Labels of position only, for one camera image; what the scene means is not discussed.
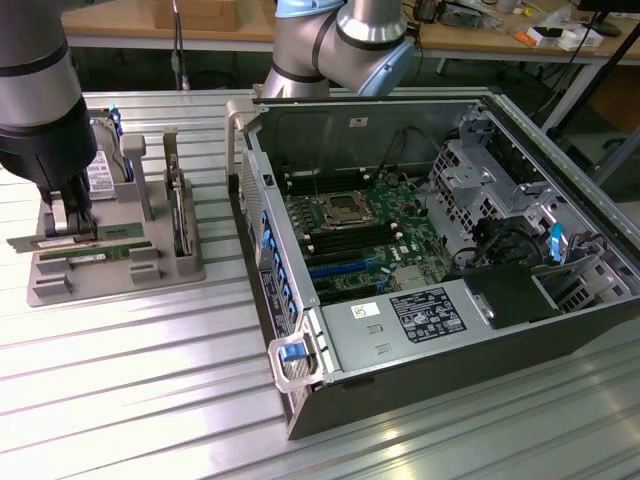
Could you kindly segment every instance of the pcie slot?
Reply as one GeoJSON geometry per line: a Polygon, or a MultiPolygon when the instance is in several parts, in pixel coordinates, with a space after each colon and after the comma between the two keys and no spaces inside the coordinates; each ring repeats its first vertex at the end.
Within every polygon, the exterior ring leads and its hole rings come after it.
{"type": "Polygon", "coordinates": [[[269,224],[269,217],[266,212],[262,214],[262,223],[264,224],[264,235],[262,237],[263,248],[268,248],[271,251],[272,260],[272,275],[275,279],[276,290],[278,291],[278,299],[280,306],[285,312],[287,320],[291,324],[295,324],[298,317],[298,308],[293,299],[293,291],[289,285],[287,279],[287,273],[284,268],[283,259],[278,251],[278,245],[271,231],[271,225],[269,224]]]}
{"type": "Polygon", "coordinates": [[[367,259],[362,262],[346,263],[344,265],[330,265],[328,267],[318,267],[309,270],[312,279],[334,277],[336,275],[345,275],[347,273],[366,272],[371,268],[373,259],[367,259]]]}
{"type": "Polygon", "coordinates": [[[336,252],[327,255],[315,255],[305,259],[307,267],[319,267],[322,265],[332,265],[344,262],[356,262],[362,260],[362,252],[358,250],[348,250],[346,252],[336,252]]]}
{"type": "Polygon", "coordinates": [[[320,297],[321,303],[338,303],[351,299],[358,300],[360,298],[372,297],[377,293],[377,284],[372,284],[334,292],[318,292],[318,297],[320,297]]]}

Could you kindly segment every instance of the blue pcie slot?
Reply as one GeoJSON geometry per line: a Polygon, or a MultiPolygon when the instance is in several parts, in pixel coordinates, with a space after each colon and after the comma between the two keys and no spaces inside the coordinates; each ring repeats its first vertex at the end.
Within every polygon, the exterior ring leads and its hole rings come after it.
{"type": "Polygon", "coordinates": [[[276,244],[267,212],[262,212],[262,224],[264,225],[264,234],[261,239],[261,244],[263,248],[269,248],[271,250],[273,260],[271,271],[273,272],[275,286],[278,291],[278,301],[280,302],[285,317],[293,325],[298,319],[298,308],[293,300],[293,292],[287,281],[283,257],[278,251],[278,245],[276,244]]]}
{"type": "Polygon", "coordinates": [[[369,258],[362,262],[348,263],[346,265],[337,265],[333,267],[315,268],[309,270],[312,279],[333,277],[336,275],[344,275],[346,273],[366,272],[373,265],[373,259],[369,258]]]}

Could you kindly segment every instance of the white label sticker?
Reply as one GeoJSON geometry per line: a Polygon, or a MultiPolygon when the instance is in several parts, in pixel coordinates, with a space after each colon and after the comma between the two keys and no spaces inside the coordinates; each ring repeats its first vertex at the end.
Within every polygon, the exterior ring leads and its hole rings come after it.
{"type": "Polygon", "coordinates": [[[96,255],[85,255],[84,257],[74,257],[69,259],[69,263],[71,265],[75,265],[78,263],[92,263],[92,262],[102,262],[106,260],[107,256],[104,253],[98,253],[96,255]]]}
{"type": "Polygon", "coordinates": [[[40,248],[51,248],[51,247],[66,247],[68,245],[75,245],[76,241],[73,237],[60,238],[58,240],[43,240],[42,242],[38,242],[38,246],[40,248]]]}
{"type": "Polygon", "coordinates": [[[353,318],[366,318],[373,317],[374,315],[380,315],[380,310],[378,309],[377,303],[364,303],[362,305],[354,305],[351,307],[351,311],[353,312],[353,318]]]}
{"type": "Polygon", "coordinates": [[[111,170],[109,170],[109,162],[102,150],[98,150],[96,158],[87,167],[87,175],[89,175],[91,192],[113,191],[113,178],[111,177],[111,170]]]}
{"type": "Polygon", "coordinates": [[[349,128],[366,127],[369,123],[369,117],[358,117],[349,120],[349,128]]]}

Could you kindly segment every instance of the metal bracket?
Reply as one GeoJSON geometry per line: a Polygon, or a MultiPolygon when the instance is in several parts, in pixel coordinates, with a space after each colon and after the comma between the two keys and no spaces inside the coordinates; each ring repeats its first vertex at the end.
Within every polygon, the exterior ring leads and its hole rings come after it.
{"type": "Polygon", "coordinates": [[[307,385],[312,385],[314,383],[322,381],[324,377],[322,369],[319,366],[320,364],[318,364],[314,373],[304,377],[289,379],[284,374],[284,371],[282,369],[282,362],[280,361],[280,349],[285,345],[304,343],[307,346],[307,351],[309,351],[309,343],[305,340],[305,337],[305,332],[299,330],[289,335],[288,337],[277,338],[269,343],[267,353],[269,354],[271,370],[273,371],[276,387],[282,393],[297,392],[298,390],[302,390],[307,385]]]}
{"type": "Polygon", "coordinates": [[[227,113],[225,116],[227,145],[225,155],[227,160],[228,177],[235,173],[236,130],[244,132],[249,123],[257,117],[258,112],[252,99],[237,98],[227,102],[227,113]]]}

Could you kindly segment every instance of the motherboard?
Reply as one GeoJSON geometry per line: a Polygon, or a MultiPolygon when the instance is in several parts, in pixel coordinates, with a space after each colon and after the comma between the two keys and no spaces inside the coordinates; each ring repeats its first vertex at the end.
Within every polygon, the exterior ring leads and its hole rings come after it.
{"type": "Polygon", "coordinates": [[[287,211],[325,305],[432,285],[451,268],[416,186],[402,173],[372,177],[286,184],[287,211]]]}

